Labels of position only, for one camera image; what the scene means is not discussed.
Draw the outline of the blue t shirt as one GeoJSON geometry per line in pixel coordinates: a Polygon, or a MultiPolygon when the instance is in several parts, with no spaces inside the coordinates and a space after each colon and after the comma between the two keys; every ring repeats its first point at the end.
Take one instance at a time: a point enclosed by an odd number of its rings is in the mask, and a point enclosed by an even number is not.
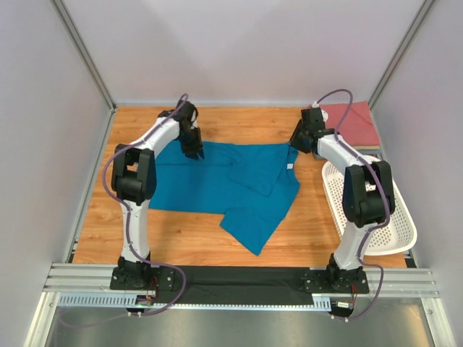
{"type": "Polygon", "coordinates": [[[222,215],[222,229],[259,255],[300,189],[298,152],[286,143],[204,142],[205,158],[187,158],[177,141],[156,158],[153,210],[222,215]]]}

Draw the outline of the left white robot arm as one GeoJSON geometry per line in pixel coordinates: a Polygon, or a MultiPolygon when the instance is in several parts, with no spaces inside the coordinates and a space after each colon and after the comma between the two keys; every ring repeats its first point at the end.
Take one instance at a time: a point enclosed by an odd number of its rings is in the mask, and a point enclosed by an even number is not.
{"type": "Polygon", "coordinates": [[[113,290],[151,290],[158,265],[150,261],[148,206],[156,180],[156,158],[178,140],[182,153],[191,159],[204,158],[198,110],[183,95],[173,110],[162,111],[154,125],[128,145],[116,146],[104,166],[112,165],[111,184],[103,188],[121,205],[124,226],[122,254],[111,276],[113,290]]]}

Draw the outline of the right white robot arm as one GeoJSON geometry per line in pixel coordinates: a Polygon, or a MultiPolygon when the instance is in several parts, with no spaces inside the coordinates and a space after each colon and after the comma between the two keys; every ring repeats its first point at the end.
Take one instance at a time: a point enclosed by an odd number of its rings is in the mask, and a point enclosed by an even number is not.
{"type": "Polygon", "coordinates": [[[344,176],[342,210],[347,224],[341,243],[331,254],[326,269],[304,271],[306,291],[366,294],[366,246],[374,230],[388,224],[395,209],[390,165],[384,160],[367,161],[335,129],[326,128],[320,107],[301,111],[289,144],[301,153],[325,158],[344,176]]]}

